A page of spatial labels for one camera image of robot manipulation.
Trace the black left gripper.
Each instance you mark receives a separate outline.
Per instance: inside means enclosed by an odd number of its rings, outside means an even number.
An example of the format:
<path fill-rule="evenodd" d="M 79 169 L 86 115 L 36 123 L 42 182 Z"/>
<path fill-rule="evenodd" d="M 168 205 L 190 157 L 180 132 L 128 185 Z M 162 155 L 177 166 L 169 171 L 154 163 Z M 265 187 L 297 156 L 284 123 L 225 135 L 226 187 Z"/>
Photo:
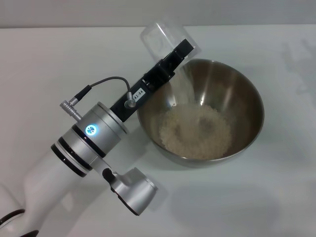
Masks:
<path fill-rule="evenodd" d="M 110 110 L 125 122 L 135 111 L 142 107 L 153 94 L 175 75 L 176 68 L 193 51 L 193 46 L 187 39 L 182 40 L 171 53 L 158 62 L 139 79 L 131 88 L 131 93 L 136 101 L 134 108 L 127 108 L 127 93 L 121 96 Z"/>

